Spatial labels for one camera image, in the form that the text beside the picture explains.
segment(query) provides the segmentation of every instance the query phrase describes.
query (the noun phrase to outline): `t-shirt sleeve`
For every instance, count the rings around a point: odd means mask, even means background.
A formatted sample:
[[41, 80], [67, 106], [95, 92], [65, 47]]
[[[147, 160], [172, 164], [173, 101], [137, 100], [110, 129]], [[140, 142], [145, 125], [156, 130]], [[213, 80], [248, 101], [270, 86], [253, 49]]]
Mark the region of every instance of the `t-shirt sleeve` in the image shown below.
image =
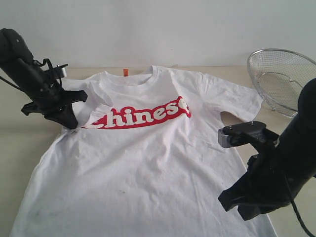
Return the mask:
[[263, 99], [256, 90], [235, 83], [202, 74], [199, 90], [207, 107], [218, 112], [229, 112], [242, 121], [253, 120], [261, 107]]
[[86, 102], [73, 103], [78, 127], [96, 122], [113, 107], [112, 100], [99, 88], [96, 81], [64, 79], [62, 86], [65, 90], [84, 90], [88, 95]]

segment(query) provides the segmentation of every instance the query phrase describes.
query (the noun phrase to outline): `metal mesh strainer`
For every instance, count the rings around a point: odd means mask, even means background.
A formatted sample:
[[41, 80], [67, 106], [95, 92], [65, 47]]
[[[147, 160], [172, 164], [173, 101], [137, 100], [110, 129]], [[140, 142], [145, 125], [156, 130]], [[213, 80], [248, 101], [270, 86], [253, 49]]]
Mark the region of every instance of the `metal mesh strainer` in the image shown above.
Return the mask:
[[262, 49], [252, 53], [247, 68], [261, 97], [281, 114], [294, 117], [302, 88], [316, 78], [316, 62], [283, 49]]

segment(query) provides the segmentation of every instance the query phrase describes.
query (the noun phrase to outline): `orange clothing tag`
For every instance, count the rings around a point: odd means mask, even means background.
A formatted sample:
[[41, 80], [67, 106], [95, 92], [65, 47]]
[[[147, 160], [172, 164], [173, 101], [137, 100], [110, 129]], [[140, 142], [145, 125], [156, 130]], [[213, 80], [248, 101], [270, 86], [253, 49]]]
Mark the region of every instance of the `orange clothing tag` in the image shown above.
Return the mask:
[[124, 77], [128, 77], [128, 69], [127, 68], [123, 69], [123, 74], [124, 74]]

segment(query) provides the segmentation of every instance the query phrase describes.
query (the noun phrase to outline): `red printed logo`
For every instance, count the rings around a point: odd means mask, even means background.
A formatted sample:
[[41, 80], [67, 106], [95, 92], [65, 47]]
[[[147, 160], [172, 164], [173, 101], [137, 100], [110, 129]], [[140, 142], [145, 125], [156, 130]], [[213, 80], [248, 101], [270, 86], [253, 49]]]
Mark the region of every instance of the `red printed logo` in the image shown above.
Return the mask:
[[179, 96], [176, 100], [154, 109], [136, 110], [133, 107], [124, 107], [118, 112], [111, 109], [103, 118], [85, 128], [94, 129], [127, 129], [134, 127], [145, 127], [167, 120], [174, 119], [181, 114], [186, 114], [189, 118], [191, 113], [184, 99]]

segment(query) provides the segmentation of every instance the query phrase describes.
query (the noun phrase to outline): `beige tabletop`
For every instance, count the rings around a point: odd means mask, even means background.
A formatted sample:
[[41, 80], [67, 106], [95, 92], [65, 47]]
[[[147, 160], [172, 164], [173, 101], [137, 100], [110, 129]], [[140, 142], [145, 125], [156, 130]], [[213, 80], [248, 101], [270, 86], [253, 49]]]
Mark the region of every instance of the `beige tabletop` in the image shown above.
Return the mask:
[[[190, 71], [209, 73], [237, 84], [252, 87], [246, 67], [195, 67], [181, 68]], [[68, 78], [84, 79], [97, 72], [108, 71], [122, 75], [122, 69], [68, 69]], [[141, 73], [142, 69], [130, 69], [130, 75]], [[45, 120], [41, 115], [28, 117], [21, 113], [24, 104], [30, 99], [22, 92], [0, 81], [0, 237], [9, 236], [14, 218], [22, 201], [24, 191], [34, 167], [48, 149], [61, 126]], [[225, 125], [239, 123], [240, 120], [228, 113], [222, 113]], [[267, 124], [268, 129], [281, 133], [291, 119], [274, 112], [263, 105], [256, 120]], [[238, 148], [243, 162], [255, 154], [250, 145]], [[310, 231], [316, 234], [316, 180], [310, 180], [295, 199], [302, 218]], [[305, 236], [291, 206], [269, 214], [279, 237]]]

